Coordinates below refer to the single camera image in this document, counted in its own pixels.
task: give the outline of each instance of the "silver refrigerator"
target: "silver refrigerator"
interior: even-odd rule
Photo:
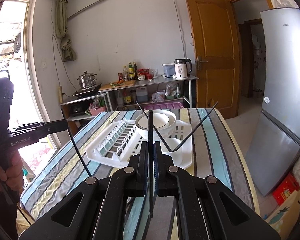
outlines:
[[[266,86],[246,162],[263,196],[300,155],[300,10],[261,12],[266,39]]]

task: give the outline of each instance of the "curtain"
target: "curtain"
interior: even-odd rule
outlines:
[[[71,48],[71,37],[67,34],[66,0],[58,0],[56,5],[56,36],[61,39],[62,60],[76,60],[77,56]]]

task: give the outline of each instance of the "human hand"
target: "human hand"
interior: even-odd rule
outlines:
[[[0,166],[0,179],[5,181],[7,186],[12,190],[18,191],[23,187],[23,171],[22,171],[22,160],[18,151],[16,151],[10,161],[10,167],[4,171]]]

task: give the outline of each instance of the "wall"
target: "wall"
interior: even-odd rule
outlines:
[[[266,0],[241,0],[233,3],[233,5],[238,24],[242,24],[244,21],[260,19],[260,12],[269,9]]]
[[[36,100],[44,121],[62,119],[58,99],[58,78],[53,57],[52,34],[55,0],[34,0],[31,8],[29,33],[31,70],[34,76],[33,85],[36,91]],[[67,94],[74,93],[74,88],[69,83],[65,70],[55,44],[55,59],[59,73],[60,84]],[[66,131],[57,134],[57,143],[64,145],[70,138]]]
[[[265,91],[266,84],[266,40],[262,24],[252,25],[251,33],[258,37],[259,55],[254,54],[254,60],[258,63],[258,68],[254,70],[255,88]]]
[[[96,0],[70,0],[68,15]],[[186,57],[193,62],[191,26],[185,0],[175,0]],[[158,69],[183,58],[183,45],[173,0],[106,0],[68,22],[78,58],[68,62],[73,78],[83,71],[97,73],[108,83],[124,65],[136,61],[140,68]]]

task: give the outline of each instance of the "door handle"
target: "door handle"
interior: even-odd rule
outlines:
[[[208,62],[208,60],[202,60],[201,56],[198,56],[197,57],[197,68],[198,68],[198,70],[202,70],[201,63],[206,63],[206,62]]]

